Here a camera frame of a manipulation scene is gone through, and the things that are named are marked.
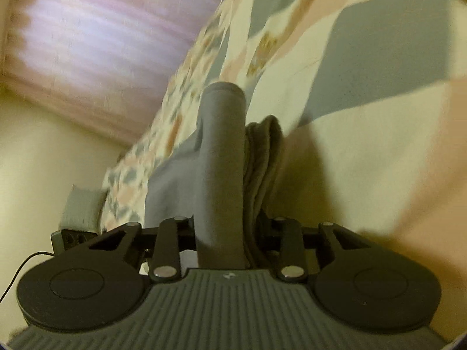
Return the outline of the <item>checkered pastel quilt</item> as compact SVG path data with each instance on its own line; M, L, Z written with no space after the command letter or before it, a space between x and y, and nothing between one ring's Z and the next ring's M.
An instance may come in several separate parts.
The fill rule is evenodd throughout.
M466 331L466 0L224 0L150 129L104 178L101 226L144 222L154 170L195 129L205 87L276 116L283 161L265 210L334 221L440 280L432 325Z

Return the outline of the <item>pink curtain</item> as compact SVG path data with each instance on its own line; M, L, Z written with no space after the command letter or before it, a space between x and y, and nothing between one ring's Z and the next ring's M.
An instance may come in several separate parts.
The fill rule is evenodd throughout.
M122 143L145 131L221 0L8 0L1 84Z

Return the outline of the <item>grey woven cushion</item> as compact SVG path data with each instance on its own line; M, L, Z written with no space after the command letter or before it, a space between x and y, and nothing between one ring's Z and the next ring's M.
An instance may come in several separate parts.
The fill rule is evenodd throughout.
M100 232L100 217L106 197L106 190L73 186L62 212L59 229Z

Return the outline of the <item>grey sweatshirt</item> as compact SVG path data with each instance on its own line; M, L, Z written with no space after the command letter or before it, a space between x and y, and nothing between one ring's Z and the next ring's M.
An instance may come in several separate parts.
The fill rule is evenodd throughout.
M246 100L235 84L204 89L196 130L153 170L147 182L144 226L169 218L194 220L199 265L260 268L257 217L276 177L283 132L270 115L245 122Z

